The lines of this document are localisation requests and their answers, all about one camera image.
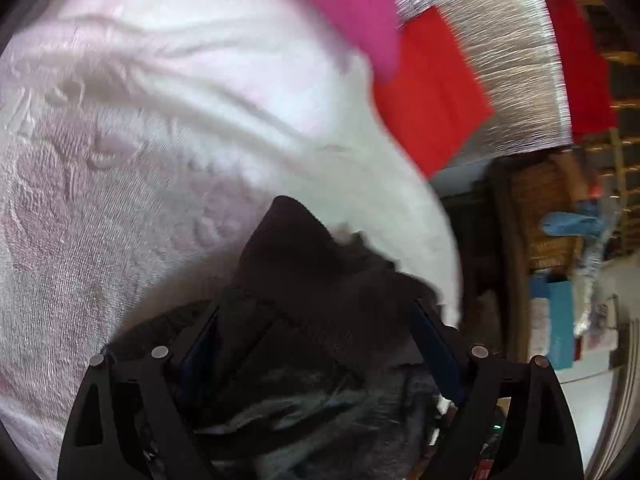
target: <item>silver foil sheet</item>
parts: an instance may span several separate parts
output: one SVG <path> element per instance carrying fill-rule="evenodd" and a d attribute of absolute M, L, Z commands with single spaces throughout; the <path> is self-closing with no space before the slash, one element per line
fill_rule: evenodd
<path fill-rule="evenodd" d="M 398 0 L 404 21 L 433 5 L 496 111 L 451 165 L 572 142 L 562 65 L 544 0 Z"/>

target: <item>red cloth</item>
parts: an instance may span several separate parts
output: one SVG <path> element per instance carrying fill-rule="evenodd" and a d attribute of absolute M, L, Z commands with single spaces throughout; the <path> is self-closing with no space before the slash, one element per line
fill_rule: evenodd
<path fill-rule="evenodd" d="M 574 0 L 546 0 L 562 61 L 574 140 L 616 126 L 609 70 Z"/>
<path fill-rule="evenodd" d="M 431 7 L 402 30 L 400 67 L 376 79 L 380 117 L 428 178 L 493 113 L 447 23 Z"/>

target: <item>silver screw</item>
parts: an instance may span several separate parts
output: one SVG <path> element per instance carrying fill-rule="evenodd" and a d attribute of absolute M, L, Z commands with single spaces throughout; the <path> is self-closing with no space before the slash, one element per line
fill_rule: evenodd
<path fill-rule="evenodd" d="M 547 368 L 549 366 L 549 359 L 547 359 L 543 355 L 536 355 L 533 358 L 533 362 L 535 362 L 535 364 L 537 364 L 540 368 Z"/>
<path fill-rule="evenodd" d="M 153 359 L 164 359 L 169 355 L 169 349 L 166 346 L 156 346 L 151 351 L 151 357 Z"/>
<path fill-rule="evenodd" d="M 91 368 L 97 368 L 103 362 L 104 362 L 104 356 L 102 354 L 96 354 L 91 356 L 91 359 L 89 359 L 89 366 Z"/>
<path fill-rule="evenodd" d="M 478 359 L 485 359 L 489 357 L 489 351 L 482 345 L 476 345 L 471 349 L 471 355 Z"/>

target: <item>textured white blanket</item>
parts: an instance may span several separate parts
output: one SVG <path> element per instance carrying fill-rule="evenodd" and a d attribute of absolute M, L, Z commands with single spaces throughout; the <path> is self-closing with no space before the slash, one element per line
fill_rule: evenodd
<path fill-rule="evenodd" d="M 446 216 L 302 1 L 48 0 L 0 85 L 0 417 L 43 478 L 89 357 L 211 297 L 278 194 L 366 232 L 457 323 Z"/>

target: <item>black garment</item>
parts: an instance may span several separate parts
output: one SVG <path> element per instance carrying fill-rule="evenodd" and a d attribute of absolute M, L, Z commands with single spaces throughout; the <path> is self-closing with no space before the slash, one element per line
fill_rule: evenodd
<path fill-rule="evenodd" d="M 216 300 L 206 395 L 189 413 L 222 478 L 405 478 L 438 399 L 424 364 L 398 364 L 412 343 L 403 307 L 415 298 L 434 294 L 362 237 L 340 245 L 298 202 L 276 198 Z M 137 327 L 110 351 L 131 359 L 170 344 L 203 309 Z"/>

